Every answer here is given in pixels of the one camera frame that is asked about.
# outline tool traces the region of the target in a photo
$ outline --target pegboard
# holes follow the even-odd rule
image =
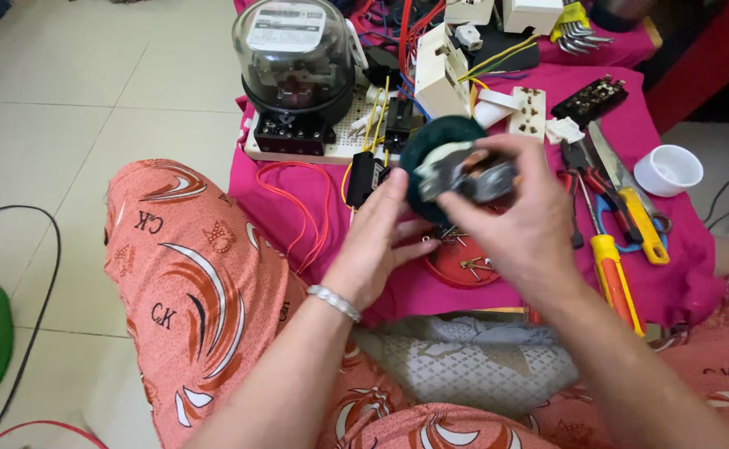
[[[349,138],[348,133],[351,131],[351,123],[359,120],[359,118],[364,116],[366,113],[369,114],[372,110],[372,105],[369,105],[364,98],[369,85],[370,82],[367,77],[362,74],[359,67],[356,67],[356,86],[354,87],[351,108],[348,110],[348,114],[345,115],[339,123],[334,125],[336,143],[325,146],[325,156],[273,153],[259,150],[259,145],[257,144],[256,139],[253,138],[253,129],[256,129],[259,125],[259,113],[255,113],[251,120],[251,131],[248,133],[248,139],[245,141],[245,147],[243,148],[245,153],[254,160],[299,160],[301,162],[309,162],[311,164],[350,164],[353,159],[353,155],[361,152],[364,136],[352,136]],[[375,132],[375,123],[377,122],[377,118],[378,117],[374,117],[373,119],[374,124],[370,131],[370,136],[372,136]],[[386,113],[384,113],[381,128],[379,129],[379,137],[383,136],[386,129],[387,116]],[[383,159],[383,144],[376,147],[376,158]],[[389,165],[399,165],[399,161],[399,154],[389,155]]]

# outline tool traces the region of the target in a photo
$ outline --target white floor tile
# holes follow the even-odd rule
[[[109,108],[0,104],[0,206],[35,205],[56,213],[109,113]],[[32,210],[0,212],[0,285],[8,294],[49,223]]]
[[[702,182],[689,189],[692,204],[700,218],[709,214],[711,201],[722,185],[729,180],[729,123],[682,122],[661,137],[667,144],[687,148],[702,162]],[[729,188],[717,201],[711,221],[729,211]],[[729,231],[729,217],[720,221],[714,232]]]
[[[170,158],[195,168],[225,190],[240,119],[239,113],[112,112],[57,214],[62,228],[62,266],[44,328],[126,334],[117,290],[103,272],[107,183],[131,161]],[[13,317],[19,325],[31,326],[37,318],[55,250],[54,234],[49,231],[12,298]]]
[[[169,2],[30,0],[0,20],[0,101],[113,106]]]
[[[233,2],[198,0],[170,12],[118,106],[239,112],[243,95],[231,29]]]
[[[15,353],[0,384],[0,410],[30,337],[30,329],[15,329]],[[128,338],[41,331],[0,431],[37,419],[89,428],[113,448],[159,448]],[[48,425],[24,427],[0,439],[0,448],[27,444],[95,449],[78,434]]]

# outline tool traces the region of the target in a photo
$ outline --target patterned pants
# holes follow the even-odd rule
[[[108,200],[105,271],[126,306],[159,439],[175,449],[240,385],[303,302],[306,286],[233,198],[178,162],[122,168]],[[729,299],[706,323],[656,348],[729,418]],[[418,405],[349,343],[316,446],[610,446],[582,388],[555,395],[524,420]]]

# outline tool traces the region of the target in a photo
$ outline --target screwdriver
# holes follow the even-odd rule
[[[633,306],[633,299],[630,297],[628,281],[625,280],[625,272],[622,271],[622,264],[619,261],[619,251],[614,245],[613,237],[600,232],[597,216],[594,215],[592,201],[589,193],[583,184],[583,178],[578,177],[581,183],[581,190],[586,199],[586,207],[589,208],[589,215],[592,217],[594,229],[598,235],[592,237],[589,243],[594,253],[594,269],[600,278],[600,290],[609,305],[617,312],[619,317],[633,329],[638,336],[645,336],[647,326],[644,321],[639,320],[636,307]]]

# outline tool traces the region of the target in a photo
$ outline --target blue scissors handle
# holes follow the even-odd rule
[[[598,226],[600,226],[600,233],[607,234],[608,232],[605,231],[605,226],[603,225],[603,212],[610,212],[611,208],[609,208],[609,204],[605,202],[605,200],[600,195],[595,195],[595,206],[597,207],[597,210],[595,211],[596,215],[598,216]],[[656,228],[658,231],[658,235],[660,236],[661,243],[664,244],[664,248],[669,251],[669,245],[667,244],[667,238],[666,234],[664,233],[664,225],[660,222],[659,219],[653,218],[652,225]],[[614,244],[617,247],[617,250],[619,252],[634,252],[634,251],[641,251],[641,245],[640,244],[629,244],[628,246],[619,246],[618,244]]]

